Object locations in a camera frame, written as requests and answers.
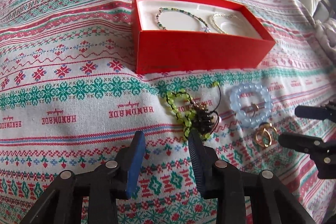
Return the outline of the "patterned handmade bed cloth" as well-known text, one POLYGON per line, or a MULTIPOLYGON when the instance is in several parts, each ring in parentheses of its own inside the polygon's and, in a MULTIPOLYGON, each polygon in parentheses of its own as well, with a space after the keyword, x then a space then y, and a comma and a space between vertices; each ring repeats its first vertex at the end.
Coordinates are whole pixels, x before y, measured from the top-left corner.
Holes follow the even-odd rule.
POLYGON ((320 180, 308 155, 277 143, 263 149, 241 128, 229 89, 262 83, 278 132, 335 138, 335 124, 294 116, 297 105, 335 95, 335 66, 296 0, 230 0, 246 5, 276 44, 257 69, 135 73, 132 0, 1 0, 1 223, 19 223, 63 170, 94 170, 134 133, 146 154, 134 196, 118 202, 120 223, 214 223, 217 203, 201 198, 183 130, 165 104, 186 89, 217 106, 208 141, 246 172, 272 170, 317 223, 335 214, 335 181, 320 180))

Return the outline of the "black hair claw clip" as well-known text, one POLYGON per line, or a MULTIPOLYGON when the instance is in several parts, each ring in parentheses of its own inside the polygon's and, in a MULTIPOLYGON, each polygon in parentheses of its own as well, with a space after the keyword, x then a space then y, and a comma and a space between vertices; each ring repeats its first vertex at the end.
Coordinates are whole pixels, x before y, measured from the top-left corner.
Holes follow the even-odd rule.
POLYGON ((210 111, 202 105, 195 105, 193 127, 203 138, 208 138, 220 122, 220 116, 216 110, 210 111))

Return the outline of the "red open jewelry box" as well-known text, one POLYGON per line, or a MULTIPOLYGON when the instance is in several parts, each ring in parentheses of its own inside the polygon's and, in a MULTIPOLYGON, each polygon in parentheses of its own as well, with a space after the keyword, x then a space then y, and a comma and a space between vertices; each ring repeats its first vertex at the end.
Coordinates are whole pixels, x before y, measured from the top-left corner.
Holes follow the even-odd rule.
POLYGON ((256 68, 276 42, 245 6, 228 0, 133 0, 138 74, 256 68))

